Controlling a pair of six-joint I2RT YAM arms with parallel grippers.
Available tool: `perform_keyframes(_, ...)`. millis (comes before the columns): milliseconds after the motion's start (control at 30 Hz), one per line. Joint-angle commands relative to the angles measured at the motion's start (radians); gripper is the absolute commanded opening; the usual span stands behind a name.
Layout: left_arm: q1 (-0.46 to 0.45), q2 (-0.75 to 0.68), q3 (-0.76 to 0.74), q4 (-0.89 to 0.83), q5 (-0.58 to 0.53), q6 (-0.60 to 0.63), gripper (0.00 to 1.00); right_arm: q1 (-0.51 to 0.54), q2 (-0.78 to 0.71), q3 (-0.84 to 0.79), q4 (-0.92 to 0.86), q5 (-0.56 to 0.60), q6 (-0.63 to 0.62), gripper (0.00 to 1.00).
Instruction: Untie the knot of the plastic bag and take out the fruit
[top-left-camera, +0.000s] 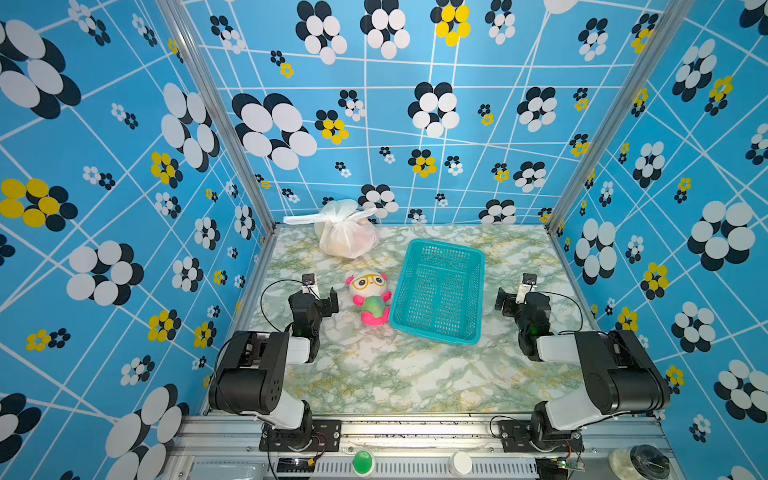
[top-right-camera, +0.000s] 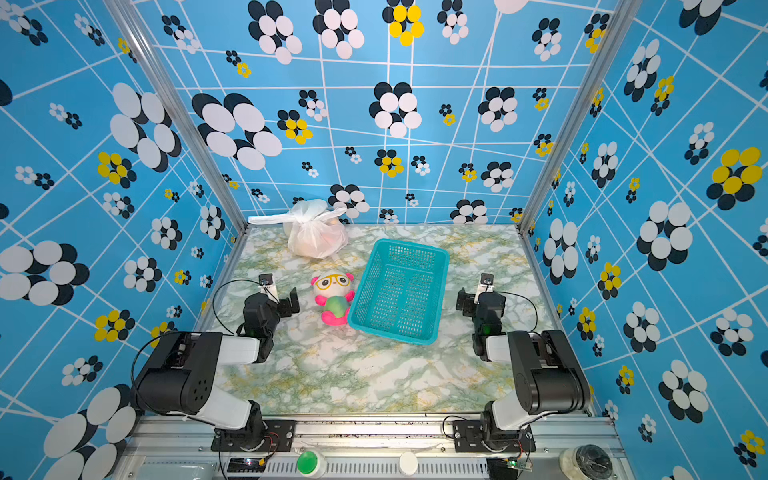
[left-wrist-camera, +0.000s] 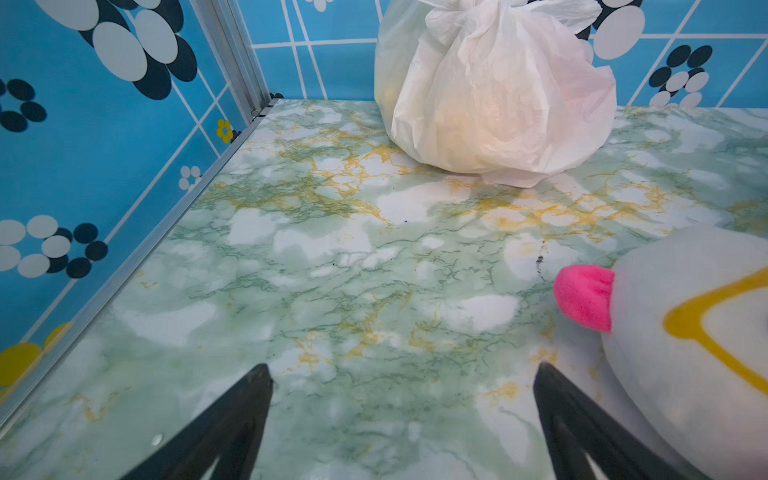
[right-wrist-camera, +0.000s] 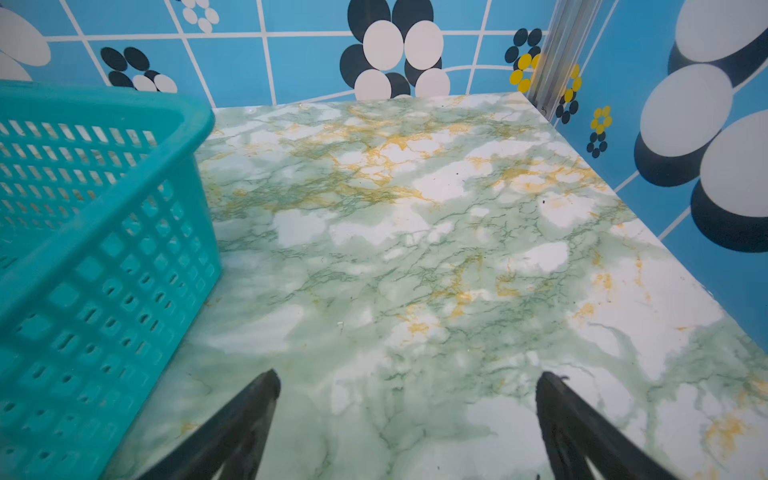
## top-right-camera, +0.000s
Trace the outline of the white translucent plastic bag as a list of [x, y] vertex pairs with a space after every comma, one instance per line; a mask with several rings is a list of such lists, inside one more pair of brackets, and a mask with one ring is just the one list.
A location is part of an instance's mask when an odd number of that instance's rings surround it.
[[347, 211], [344, 203], [328, 209], [323, 200], [304, 200], [286, 213], [251, 216], [250, 225], [282, 224], [288, 249], [294, 254], [314, 259], [329, 257], [348, 244], [348, 234], [339, 218]]

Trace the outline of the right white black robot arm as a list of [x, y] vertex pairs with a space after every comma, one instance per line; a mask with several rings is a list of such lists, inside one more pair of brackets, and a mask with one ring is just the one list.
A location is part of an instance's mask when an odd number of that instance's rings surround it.
[[456, 300], [456, 309], [472, 320], [475, 355], [509, 366], [513, 377], [514, 391], [483, 411], [484, 439], [491, 442], [517, 438], [547, 416], [582, 411], [590, 400], [588, 382], [564, 332], [504, 332], [505, 305], [505, 295], [497, 291], [461, 289]]

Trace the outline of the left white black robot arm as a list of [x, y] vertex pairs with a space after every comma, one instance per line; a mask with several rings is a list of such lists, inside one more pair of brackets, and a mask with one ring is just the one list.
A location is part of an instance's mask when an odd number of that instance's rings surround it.
[[274, 348], [280, 321], [300, 312], [297, 290], [285, 298], [271, 286], [244, 302], [244, 322], [235, 334], [171, 331], [156, 346], [141, 371], [132, 376], [137, 406], [158, 415], [185, 415], [220, 431], [263, 431], [260, 406], [215, 385], [223, 366], [265, 362]]

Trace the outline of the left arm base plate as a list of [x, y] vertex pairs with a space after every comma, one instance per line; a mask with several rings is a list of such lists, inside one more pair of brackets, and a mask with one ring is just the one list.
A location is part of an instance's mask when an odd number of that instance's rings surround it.
[[267, 419], [239, 430], [214, 430], [210, 449], [213, 452], [275, 453], [292, 448], [297, 422], [290, 419]]

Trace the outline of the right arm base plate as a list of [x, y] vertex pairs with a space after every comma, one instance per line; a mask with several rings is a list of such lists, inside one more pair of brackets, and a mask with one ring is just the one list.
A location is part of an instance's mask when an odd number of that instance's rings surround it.
[[457, 453], [526, 455], [537, 450], [529, 427], [502, 431], [482, 420], [455, 418], [446, 426]]

